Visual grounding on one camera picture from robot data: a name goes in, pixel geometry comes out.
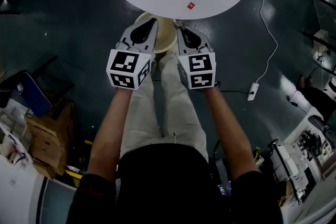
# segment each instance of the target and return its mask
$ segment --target black shirt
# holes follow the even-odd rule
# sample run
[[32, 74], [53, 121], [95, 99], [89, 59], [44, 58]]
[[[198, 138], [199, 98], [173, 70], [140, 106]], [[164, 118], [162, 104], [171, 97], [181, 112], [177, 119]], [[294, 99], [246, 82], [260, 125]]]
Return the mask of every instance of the black shirt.
[[125, 220], [219, 219], [222, 223], [282, 223], [263, 175], [249, 172], [232, 183], [229, 201], [211, 180], [209, 165], [194, 148], [155, 144], [125, 154], [119, 163], [121, 188], [97, 175], [80, 181], [68, 223]]

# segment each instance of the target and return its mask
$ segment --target concrete floor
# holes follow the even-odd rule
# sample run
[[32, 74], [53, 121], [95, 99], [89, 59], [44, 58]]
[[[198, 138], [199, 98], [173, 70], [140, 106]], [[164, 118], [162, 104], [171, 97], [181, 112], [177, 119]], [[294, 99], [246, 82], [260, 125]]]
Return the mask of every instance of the concrete floor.
[[[216, 51], [222, 90], [249, 91], [265, 70], [275, 43], [260, 19], [261, 1], [241, 0], [217, 16], [185, 22], [208, 36]], [[326, 11], [323, 4], [317, 3], [317, 8], [320, 15]], [[143, 11], [125, 0], [19, 0], [17, 9], [21, 15], [0, 16], [4, 70], [8, 76], [20, 69], [33, 71], [57, 55], [54, 71], [75, 84], [67, 97], [76, 104], [80, 134], [93, 140], [114, 93], [105, 73], [109, 51]], [[320, 21], [323, 29], [336, 36], [334, 16], [328, 9]], [[265, 147], [274, 138], [284, 140], [305, 116], [288, 103], [286, 95], [295, 91], [301, 74], [308, 75], [316, 66], [312, 41], [301, 31], [314, 34], [320, 29], [313, 0], [266, 0], [264, 17], [279, 48], [259, 81], [255, 100], [248, 102], [241, 93], [224, 93], [252, 147]], [[316, 71], [316, 87], [323, 87], [328, 78]], [[197, 91], [191, 91], [190, 97], [212, 153], [217, 139], [205, 99]], [[309, 104], [301, 106], [309, 110]]]

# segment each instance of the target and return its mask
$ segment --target beige pants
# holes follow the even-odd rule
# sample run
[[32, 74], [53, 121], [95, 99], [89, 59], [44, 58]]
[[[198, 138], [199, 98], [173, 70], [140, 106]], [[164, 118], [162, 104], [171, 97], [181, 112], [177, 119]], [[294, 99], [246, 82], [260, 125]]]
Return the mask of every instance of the beige pants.
[[172, 52], [167, 53], [160, 60], [159, 68], [165, 91], [164, 137], [159, 135], [153, 99], [154, 86], [149, 75], [139, 90], [133, 91], [120, 156], [146, 145], [176, 143], [194, 147], [208, 161], [205, 133], [188, 92], [180, 81], [177, 56]]

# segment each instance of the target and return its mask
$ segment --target red label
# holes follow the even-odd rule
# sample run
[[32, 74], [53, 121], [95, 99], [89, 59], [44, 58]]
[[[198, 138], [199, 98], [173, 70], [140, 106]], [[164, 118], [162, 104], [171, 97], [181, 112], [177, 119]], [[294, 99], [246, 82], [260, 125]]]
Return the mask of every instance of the red label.
[[188, 8], [189, 8], [189, 9], [193, 9], [193, 7], [195, 7], [195, 4], [192, 3], [192, 2], [190, 2], [189, 5], [188, 5]]

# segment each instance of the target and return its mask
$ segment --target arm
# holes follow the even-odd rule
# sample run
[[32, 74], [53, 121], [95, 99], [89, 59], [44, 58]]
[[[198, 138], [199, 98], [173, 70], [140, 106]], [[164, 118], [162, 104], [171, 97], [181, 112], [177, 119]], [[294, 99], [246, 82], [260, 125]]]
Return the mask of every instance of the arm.
[[221, 146], [229, 163], [232, 179], [257, 171], [250, 143], [219, 88], [204, 89]]
[[117, 88], [92, 146], [88, 174], [114, 181], [132, 90]]

